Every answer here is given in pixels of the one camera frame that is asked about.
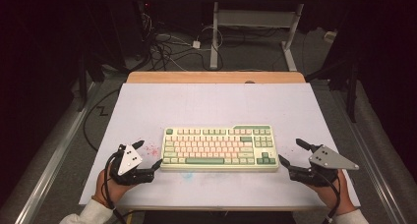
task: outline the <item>space bar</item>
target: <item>space bar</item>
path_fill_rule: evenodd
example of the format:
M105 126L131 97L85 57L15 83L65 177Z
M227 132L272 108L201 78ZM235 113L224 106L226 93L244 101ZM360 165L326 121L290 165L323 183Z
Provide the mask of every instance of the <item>space bar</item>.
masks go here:
M224 158L187 158L188 164L224 164Z

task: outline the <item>white sleeve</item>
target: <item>white sleeve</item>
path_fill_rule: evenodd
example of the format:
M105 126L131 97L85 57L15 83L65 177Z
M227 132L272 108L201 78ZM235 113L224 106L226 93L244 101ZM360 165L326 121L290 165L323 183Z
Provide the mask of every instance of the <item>white sleeve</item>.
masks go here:
M77 214L68 215L62 219L60 224L102 224L108 221L112 214L113 210L91 199L80 216Z
M356 209L352 212L345 213L333 218L337 224L368 224L368 221L362 215L361 210Z

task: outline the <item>hand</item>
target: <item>hand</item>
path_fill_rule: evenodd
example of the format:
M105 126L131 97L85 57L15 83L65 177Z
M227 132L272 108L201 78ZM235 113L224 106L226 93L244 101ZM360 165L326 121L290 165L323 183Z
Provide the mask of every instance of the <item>hand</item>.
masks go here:
M340 180L340 205L335 214L341 215L341 214L354 211L356 210L356 208L353 205L349 197L349 191L347 190L346 177L344 176L341 170L338 170L337 176L339 177L339 180ZM338 187L339 187L338 180L335 180L333 182L333 185L338 190ZM315 187L311 185L306 185L306 186L308 186L313 191L315 191L318 194L319 198L322 200L322 202L324 202L328 208L330 209L334 208L334 206L337 203L337 197L331 187Z
M113 203L118 202L120 198L122 198L122 196L125 194L125 192L127 192L128 190L136 186L136 185L123 186L123 185L117 184L113 179L110 178L108 171L107 171L107 179L110 179L109 181L107 181L107 186L108 186L108 192L110 194L110 199L113 201ZM104 184L104 170L102 170L98 174L94 196L98 198L101 201L101 203L107 203L106 198L105 198L105 189L104 189L103 184Z

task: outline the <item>white table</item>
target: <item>white table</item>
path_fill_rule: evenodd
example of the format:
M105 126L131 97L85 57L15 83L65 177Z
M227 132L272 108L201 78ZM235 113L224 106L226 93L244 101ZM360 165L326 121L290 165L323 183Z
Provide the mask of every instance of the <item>white table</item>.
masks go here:
M144 140L138 153L149 168L160 157L163 129L173 126L273 127L277 152L292 165L309 167L300 138L336 150L309 84L124 84L89 174L80 204L95 190L97 174L121 143ZM358 197L348 180L354 205ZM155 172L150 184L133 188L119 206L160 210L303 210L324 207L305 185L274 173Z

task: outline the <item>mechanical keyboard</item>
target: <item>mechanical keyboard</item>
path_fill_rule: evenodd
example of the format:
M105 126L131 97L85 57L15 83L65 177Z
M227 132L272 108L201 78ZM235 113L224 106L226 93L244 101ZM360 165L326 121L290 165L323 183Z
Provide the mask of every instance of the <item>mechanical keyboard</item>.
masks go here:
M273 172L278 156L271 126L167 128L162 170Z

